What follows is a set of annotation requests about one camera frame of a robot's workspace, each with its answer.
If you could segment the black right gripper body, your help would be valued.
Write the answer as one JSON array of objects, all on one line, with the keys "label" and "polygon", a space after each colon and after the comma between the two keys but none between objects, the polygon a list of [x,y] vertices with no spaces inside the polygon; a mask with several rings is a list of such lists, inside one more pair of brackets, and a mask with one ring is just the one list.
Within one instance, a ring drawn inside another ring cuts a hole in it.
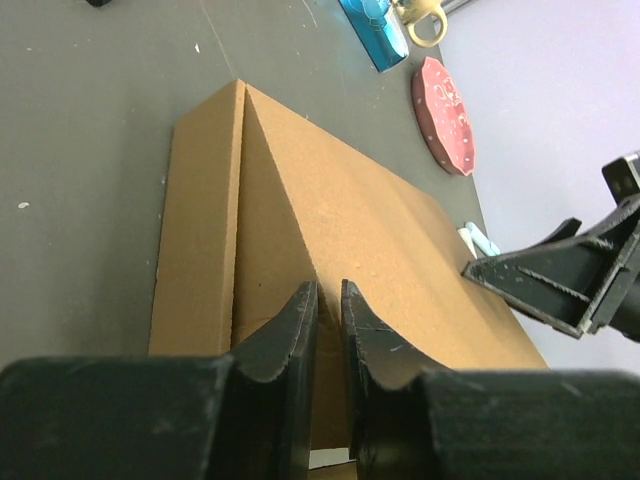
[{"label": "black right gripper body", "polygon": [[626,154],[602,168],[617,204],[618,223],[612,229],[620,246],[606,279],[598,324],[639,342],[639,151]]}]

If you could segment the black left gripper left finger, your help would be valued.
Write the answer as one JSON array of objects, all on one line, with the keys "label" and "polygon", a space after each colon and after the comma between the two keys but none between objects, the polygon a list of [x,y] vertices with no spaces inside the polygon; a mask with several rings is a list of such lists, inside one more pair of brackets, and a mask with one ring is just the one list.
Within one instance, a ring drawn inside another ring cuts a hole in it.
[{"label": "black left gripper left finger", "polygon": [[5,479],[304,479],[318,292],[220,356],[39,357],[1,374]]}]

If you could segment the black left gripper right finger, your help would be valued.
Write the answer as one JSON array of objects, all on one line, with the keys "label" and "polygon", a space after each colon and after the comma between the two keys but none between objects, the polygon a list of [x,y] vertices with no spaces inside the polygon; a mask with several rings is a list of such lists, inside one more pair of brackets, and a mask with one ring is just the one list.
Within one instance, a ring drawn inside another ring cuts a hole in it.
[{"label": "black left gripper right finger", "polygon": [[452,370],[341,286],[362,479],[635,479],[639,379],[609,370]]}]

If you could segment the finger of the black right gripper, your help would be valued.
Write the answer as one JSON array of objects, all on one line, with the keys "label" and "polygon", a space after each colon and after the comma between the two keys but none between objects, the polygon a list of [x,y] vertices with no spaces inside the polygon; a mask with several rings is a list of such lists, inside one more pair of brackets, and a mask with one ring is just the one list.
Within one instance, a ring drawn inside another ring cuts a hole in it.
[{"label": "finger of the black right gripper", "polygon": [[596,313],[620,249],[612,234],[615,210],[581,234],[571,218],[537,245],[471,261],[463,277],[566,335],[594,335],[609,327],[597,323]]}]

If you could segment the brown cardboard box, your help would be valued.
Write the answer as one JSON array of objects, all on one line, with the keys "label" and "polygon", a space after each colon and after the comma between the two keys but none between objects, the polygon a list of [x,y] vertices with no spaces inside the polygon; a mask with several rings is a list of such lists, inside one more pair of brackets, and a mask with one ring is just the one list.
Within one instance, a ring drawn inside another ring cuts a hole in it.
[{"label": "brown cardboard box", "polygon": [[311,444],[342,448],[344,280],[447,367],[545,368],[506,303],[462,277],[470,258],[432,197],[234,81],[174,126],[149,350],[225,353],[316,281]]}]

